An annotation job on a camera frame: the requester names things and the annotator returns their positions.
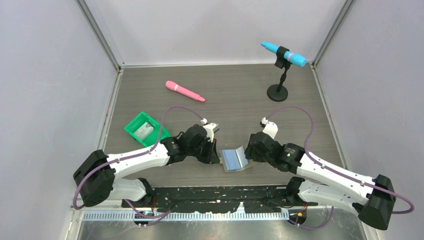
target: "green basket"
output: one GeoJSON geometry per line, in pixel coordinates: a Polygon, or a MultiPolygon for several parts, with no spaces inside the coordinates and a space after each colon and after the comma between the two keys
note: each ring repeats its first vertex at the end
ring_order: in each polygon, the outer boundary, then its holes
{"type": "MultiPolygon", "coordinates": [[[[133,138],[135,138],[137,141],[143,144],[143,146],[148,147],[156,143],[156,140],[158,139],[160,126],[161,124],[159,122],[157,122],[155,119],[147,115],[147,113],[142,111],[132,121],[130,121],[128,125],[126,125],[123,129],[127,133],[129,133],[129,135],[131,135],[133,138]],[[153,127],[153,131],[144,140],[141,140],[134,133],[146,122],[153,127]]],[[[171,134],[168,132],[168,130],[165,127],[162,127],[162,134],[160,136],[160,139],[162,140],[167,137],[171,137],[171,134]]]]}

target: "microphone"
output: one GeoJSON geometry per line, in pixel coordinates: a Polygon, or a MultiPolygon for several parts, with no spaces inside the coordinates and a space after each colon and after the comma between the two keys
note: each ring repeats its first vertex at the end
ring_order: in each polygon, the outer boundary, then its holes
{"type": "MultiPolygon", "coordinates": [[[[266,49],[266,50],[268,50],[268,51],[270,51],[270,52],[273,52],[273,53],[275,53],[275,54],[277,54],[277,50],[278,50],[279,48],[282,48],[282,47],[280,47],[280,46],[274,45],[274,44],[272,44],[272,43],[270,43],[270,42],[266,42],[266,41],[263,41],[263,42],[261,42],[260,44],[261,44],[263,47],[265,47],[265,49],[266,49]]],[[[302,55],[298,54],[298,53],[293,53],[293,52],[290,52],[290,51],[286,51],[286,52],[284,53],[284,58],[285,58],[287,61],[289,61],[290,63],[292,63],[292,64],[294,64],[294,65],[297,65],[297,66],[299,66],[299,67],[303,67],[303,66],[305,66],[305,64],[306,64],[306,58],[305,58],[304,56],[302,56],[302,55]]]]}

